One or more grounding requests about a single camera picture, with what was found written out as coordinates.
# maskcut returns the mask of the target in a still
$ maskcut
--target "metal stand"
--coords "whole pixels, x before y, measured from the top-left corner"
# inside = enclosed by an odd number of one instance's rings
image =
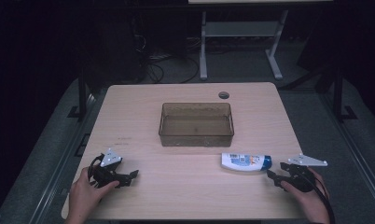
[[[207,22],[206,12],[202,13],[201,21],[201,52],[200,52],[200,78],[206,80],[207,63],[205,59],[205,38],[207,36],[273,36],[274,42],[270,49],[266,50],[271,70],[275,79],[282,79],[283,76],[275,61],[274,55],[277,50],[281,34],[287,16],[287,10],[283,11],[278,21],[224,21]]]
[[[69,111],[67,118],[78,118],[78,122],[82,121],[86,115],[86,84],[83,78],[83,72],[80,73],[77,79],[78,89],[79,89],[79,107],[73,106]]]

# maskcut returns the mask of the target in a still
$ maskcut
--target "black cable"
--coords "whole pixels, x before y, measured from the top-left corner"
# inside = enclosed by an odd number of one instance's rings
[[[327,210],[327,214],[329,215],[330,224],[335,224],[336,223],[335,215],[333,213],[333,209],[330,205],[329,200],[324,196],[324,194],[321,192],[321,190],[319,188],[317,188],[316,185],[313,182],[311,182],[305,175],[303,175],[299,172],[296,172],[296,174],[298,176],[302,177],[307,183],[309,183],[313,187],[313,190],[315,190],[316,194],[319,196],[319,198],[321,199],[322,203],[324,204],[324,206]]]
[[[194,73],[194,75],[184,81],[182,81],[181,83],[187,83],[189,82],[191,79],[193,79],[197,74],[199,74],[199,70],[200,70],[200,66],[198,63],[196,63],[196,61],[194,61],[193,59],[187,57],[188,60],[191,60],[194,64],[196,64],[196,72]]]
[[[102,161],[103,158],[104,158],[104,154],[101,154],[101,156],[98,156],[94,160],[92,160],[92,162],[91,162],[91,164],[89,166],[89,170],[88,170],[88,179],[89,179],[89,182],[90,182],[91,177],[93,176],[92,170],[94,168],[94,163],[96,161]]]
[[[153,84],[159,84],[161,82],[161,80],[164,78],[164,70],[159,65],[156,65],[156,64],[153,64],[153,63],[150,63],[147,66],[151,70],[151,72],[147,72],[147,74],[149,75],[150,79],[152,79],[154,81]],[[158,77],[156,75],[152,66],[155,66],[155,67],[159,68],[159,70],[161,71],[160,77]]]

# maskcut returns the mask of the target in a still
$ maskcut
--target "gray floor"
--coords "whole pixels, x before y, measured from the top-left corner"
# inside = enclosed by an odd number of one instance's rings
[[[264,54],[267,46],[263,43],[249,49],[208,54],[209,77],[205,82],[268,81],[283,86],[307,73],[296,66],[303,46],[299,42],[283,42],[279,46],[276,59],[285,77],[280,81],[271,74]],[[198,61],[198,53],[189,57]],[[179,83],[197,70],[195,63],[176,59],[158,65],[165,73],[161,83]],[[194,77],[189,82],[202,81]],[[358,119],[339,124],[328,106],[332,92],[315,93],[315,82],[314,78],[292,91],[280,91],[302,151],[329,163],[327,168],[316,170],[325,178],[337,223],[375,223],[375,183],[368,178],[375,178],[375,118],[356,89],[344,81],[343,104],[349,105]],[[142,82],[149,83],[152,80],[148,77]],[[91,132],[105,94],[106,88],[90,98],[87,117],[77,122],[77,119],[67,118],[71,107],[78,105],[77,81],[71,83],[8,194],[0,210],[0,223],[63,223],[60,213],[80,162],[74,155],[85,133]],[[355,160],[356,154],[362,158]],[[262,223],[305,222],[265,220]],[[109,221],[90,220],[88,223]]]

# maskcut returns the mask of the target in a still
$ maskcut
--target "hand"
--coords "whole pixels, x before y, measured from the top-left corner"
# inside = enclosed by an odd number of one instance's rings
[[[88,170],[88,167],[83,168],[79,179],[71,186],[66,224],[84,223],[98,202],[118,185],[118,181],[113,181],[97,189],[89,182]]]
[[[321,192],[328,196],[327,189],[324,185],[323,178],[317,174],[313,169],[310,167],[308,168],[315,178],[317,179],[315,181],[316,187],[321,190]],[[299,202],[301,208],[303,209],[304,214],[311,222],[315,223],[329,223],[329,216],[327,213],[327,210],[324,206],[324,203],[321,201],[319,196],[316,194],[315,190],[312,190],[310,192],[301,192],[300,190],[293,187],[291,184],[287,183],[286,181],[281,182],[281,186],[286,189],[288,192],[293,194],[295,196],[296,200]]]

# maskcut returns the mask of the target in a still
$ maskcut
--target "transparent plastic container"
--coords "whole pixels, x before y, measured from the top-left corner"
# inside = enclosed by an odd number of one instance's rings
[[[159,136],[164,147],[229,147],[234,135],[230,104],[165,103]]]

